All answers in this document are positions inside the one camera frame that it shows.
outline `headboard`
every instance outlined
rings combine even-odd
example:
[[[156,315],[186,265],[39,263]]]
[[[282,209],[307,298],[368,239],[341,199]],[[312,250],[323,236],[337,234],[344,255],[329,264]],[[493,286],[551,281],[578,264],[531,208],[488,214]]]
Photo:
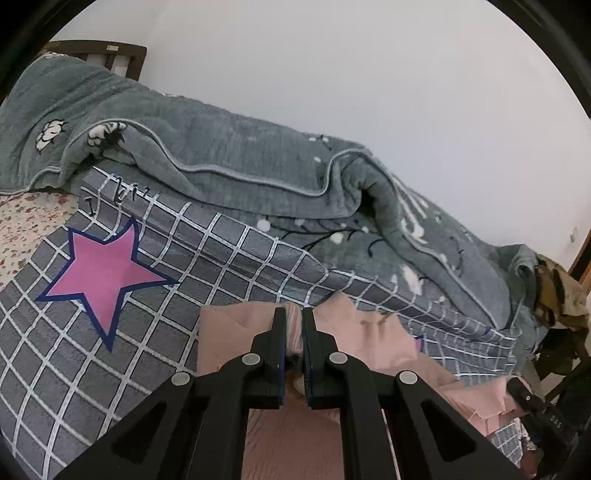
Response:
[[[129,58],[125,77],[132,80],[139,80],[144,60],[148,49],[131,43],[121,43],[103,40],[56,40],[51,41],[43,47],[40,54],[48,51],[65,53],[81,60],[87,60],[89,55],[104,56],[104,67],[113,69],[115,58],[118,56]]]

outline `triangular cutout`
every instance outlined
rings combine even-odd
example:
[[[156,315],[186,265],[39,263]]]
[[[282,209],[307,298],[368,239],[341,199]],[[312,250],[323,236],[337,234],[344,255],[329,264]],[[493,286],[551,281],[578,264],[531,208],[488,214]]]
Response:
[[[476,451],[476,442],[431,400],[423,401],[421,408],[435,438],[437,450],[445,462],[453,462]]]
[[[142,463],[165,411],[166,403],[157,403],[138,423],[117,439],[111,448],[113,453],[132,463]]]

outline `silver screw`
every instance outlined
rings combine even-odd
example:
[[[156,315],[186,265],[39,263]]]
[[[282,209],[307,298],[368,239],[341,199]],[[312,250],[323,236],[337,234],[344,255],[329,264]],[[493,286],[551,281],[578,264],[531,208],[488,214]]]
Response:
[[[191,377],[187,372],[177,372],[170,379],[173,385],[176,385],[177,387],[182,387],[183,385],[188,384],[189,380],[191,380]]]
[[[349,357],[343,352],[332,352],[329,355],[329,360],[336,365],[343,365],[348,359]]]
[[[242,357],[242,363],[245,365],[256,365],[260,361],[261,357],[258,356],[256,353],[247,353],[245,356]]]
[[[398,374],[398,378],[400,381],[407,385],[414,385],[417,383],[418,377],[415,372],[411,372],[410,370],[405,370],[404,372],[400,372]]]

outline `pink star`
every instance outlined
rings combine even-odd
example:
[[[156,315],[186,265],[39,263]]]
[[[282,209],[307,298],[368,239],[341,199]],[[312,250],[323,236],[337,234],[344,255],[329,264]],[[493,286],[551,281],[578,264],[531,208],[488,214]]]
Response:
[[[70,228],[70,260],[37,300],[81,300],[111,350],[125,293],[178,283],[137,261],[138,232],[135,219],[107,241]]]

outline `ribbed pink fabric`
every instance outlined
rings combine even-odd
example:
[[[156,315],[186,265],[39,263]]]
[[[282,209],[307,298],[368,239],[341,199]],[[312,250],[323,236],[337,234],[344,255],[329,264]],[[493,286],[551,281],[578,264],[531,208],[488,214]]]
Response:
[[[252,338],[271,327],[273,303],[248,302],[201,309],[197,373],[217,371],[250,350]],[[287,350],[301,353],[301,312],[287,312]],[[487,435],[522,414],[506,393],[508,377],[464,387],[439,363],[417,351],[414,338],[396,314],[357,310],[347,295],[336,293],[314,309],[318,330],[330,333],[339,350],[374,370],[395,375],[412,370],[434,388],[482,434]],[[286,381],[285,405],[251,411],[242,466],[243,480],[341,480],[343,456],[337,411],[313,411]]]

